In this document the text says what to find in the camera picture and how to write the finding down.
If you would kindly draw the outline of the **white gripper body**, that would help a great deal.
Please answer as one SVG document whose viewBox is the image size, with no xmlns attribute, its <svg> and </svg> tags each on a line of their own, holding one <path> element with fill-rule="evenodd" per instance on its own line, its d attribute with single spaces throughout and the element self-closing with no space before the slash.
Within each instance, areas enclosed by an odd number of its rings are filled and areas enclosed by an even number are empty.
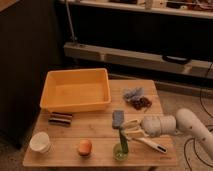
<svg viewBox="0 0 213 171">
<path fill-rule="evenodd" d="M 165 134 L 165 118 L 163 116 L 146 116 L 140 125 L 150 137 L 159 137 Z"/>
</svg>

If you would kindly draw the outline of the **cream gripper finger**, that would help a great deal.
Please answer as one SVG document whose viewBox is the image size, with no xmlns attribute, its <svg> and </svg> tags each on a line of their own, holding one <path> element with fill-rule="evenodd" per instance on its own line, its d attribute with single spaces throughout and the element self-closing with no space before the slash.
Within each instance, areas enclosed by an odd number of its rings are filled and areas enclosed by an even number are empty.
<svg viewBox="0 0 213 171">
<path fill-rule="evenodd" d="M 140 121 L 137 119 L 130 120 L 127 122 L 124 122 L 121 127 L 123 129 L 130 129 L 130 128 L 139 128 L 140 127 Z"/>
<path fill-rule="evenodd" d="M 133 138 L 141 138 L 144 137 L 145 134 L 143 131 L 122 131 L 122 135 L 127 139 L 127 140 L 132 140 Z"/>
</svg>

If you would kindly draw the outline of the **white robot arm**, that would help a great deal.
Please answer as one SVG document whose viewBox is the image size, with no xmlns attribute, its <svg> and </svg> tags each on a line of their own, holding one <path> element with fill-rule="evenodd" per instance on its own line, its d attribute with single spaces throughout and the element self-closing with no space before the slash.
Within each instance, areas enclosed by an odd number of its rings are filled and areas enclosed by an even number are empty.
<svg viewBox="0 0 213 171">
<path fill-rule="evenodd" d="M 145 116 L 121 125 L 122 133 L 128 139 L 155 138 L 162 135 L 176 135 L 178 132 L 194 137 L 213 160 L 213 134 L 194 112 L 179 109 L 175 115 Z"/>
</svg>

